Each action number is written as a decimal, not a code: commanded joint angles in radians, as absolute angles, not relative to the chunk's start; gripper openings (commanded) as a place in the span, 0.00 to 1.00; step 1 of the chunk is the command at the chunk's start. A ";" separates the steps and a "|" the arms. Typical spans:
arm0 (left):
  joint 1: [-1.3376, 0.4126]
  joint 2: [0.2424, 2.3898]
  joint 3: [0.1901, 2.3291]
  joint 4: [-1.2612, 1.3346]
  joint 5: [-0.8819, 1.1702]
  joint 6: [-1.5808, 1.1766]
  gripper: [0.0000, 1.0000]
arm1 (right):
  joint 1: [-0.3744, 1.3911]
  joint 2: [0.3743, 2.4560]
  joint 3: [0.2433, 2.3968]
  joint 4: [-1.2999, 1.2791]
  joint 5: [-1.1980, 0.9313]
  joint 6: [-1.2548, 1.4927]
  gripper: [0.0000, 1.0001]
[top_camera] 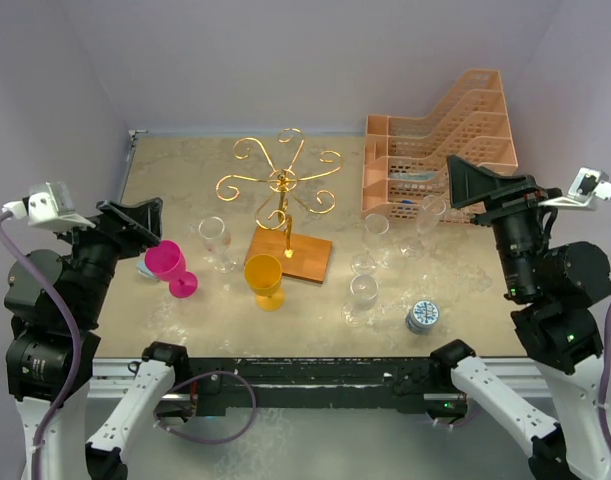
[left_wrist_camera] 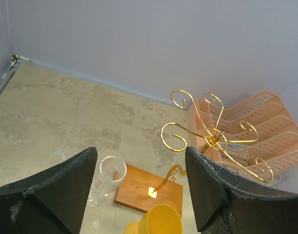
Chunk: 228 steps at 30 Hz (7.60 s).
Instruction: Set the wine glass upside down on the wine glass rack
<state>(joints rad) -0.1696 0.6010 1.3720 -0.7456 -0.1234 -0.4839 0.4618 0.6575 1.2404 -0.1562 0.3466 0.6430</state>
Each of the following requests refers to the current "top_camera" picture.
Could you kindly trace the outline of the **clear wine glass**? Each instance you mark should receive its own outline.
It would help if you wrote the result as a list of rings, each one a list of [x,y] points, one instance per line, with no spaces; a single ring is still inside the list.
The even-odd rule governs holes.
[[[379,290],[378,281],[373,276],[355,276],[349,285],[348,300],[341,310],[343,321],[353,328],[366,324],[377,302]]]
[[[384,215],[372,213],[365,217],[362,230],[363,250],[350,260],[350,267],[355,275],[373,275],[376,272],[378,251],[388,231],[389,220]]]

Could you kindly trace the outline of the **clear wine glass front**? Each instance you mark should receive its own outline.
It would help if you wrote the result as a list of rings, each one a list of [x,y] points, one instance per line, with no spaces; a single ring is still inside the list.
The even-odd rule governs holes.
[[[341,310],[343,321],[353,328],[366,324],[377,302],[379,290],[378,281],[373,276],[355,276],[349,285],[348,300]]]

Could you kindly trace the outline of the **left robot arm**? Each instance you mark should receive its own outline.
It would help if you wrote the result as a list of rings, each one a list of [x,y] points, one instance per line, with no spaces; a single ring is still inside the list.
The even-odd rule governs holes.
[[[98,319],[117,264],[161,241],[163,203],[102,201],[92,217],[69,201],[34,193],[3,208],[3,220],[26,219],[70,245],[67,255],[22,253],[8,274],[5,308],[13,339],[6,353],[10,395],[24,428],[27,479],[124,479],[136,435],[161,398],[191,378],[184,346],[154,342],[110,417],[93,435],[85,413],[100,339]]]

